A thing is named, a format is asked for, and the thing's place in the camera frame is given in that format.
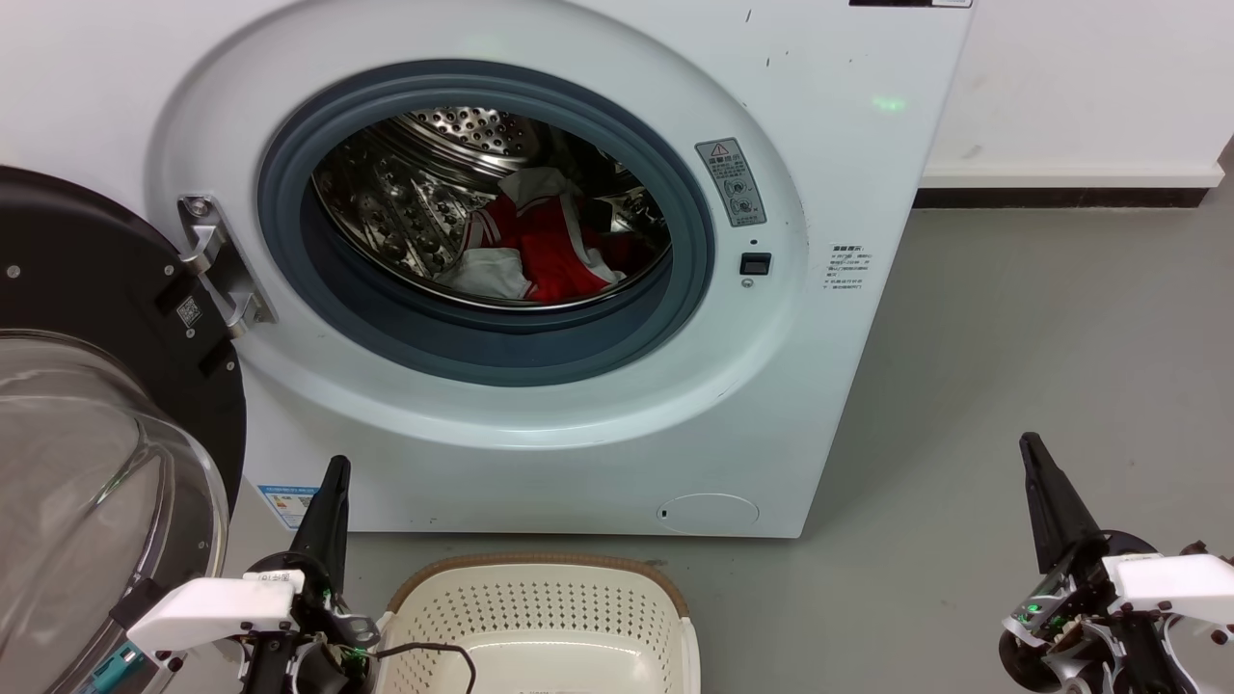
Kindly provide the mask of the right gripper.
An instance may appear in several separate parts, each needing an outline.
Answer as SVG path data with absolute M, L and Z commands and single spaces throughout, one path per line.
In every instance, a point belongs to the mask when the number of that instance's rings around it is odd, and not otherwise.
M 1006 674 L 1034 693 L 1128 693 L 1127 650 L 1116 624 L 1104 559 L 1153 552 L 1130 533 L 1099 533 L 1071 480 L 1038 433 L 1022 435 L 1024 491 L 1043 579 L 1004 617 L 1000 659 Z

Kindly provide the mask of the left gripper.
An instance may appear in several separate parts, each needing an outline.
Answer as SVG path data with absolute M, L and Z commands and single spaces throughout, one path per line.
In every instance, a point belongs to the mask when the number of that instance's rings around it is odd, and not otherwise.
M 271 627 L 242 624 L 247 675 L 374 675 L 383 633 L 342 594 L 349 491 L 350 461 L 333 456 L 290 546 L 297 554 L 268 556 L 243 572 L 244 580 L 291 589 Z

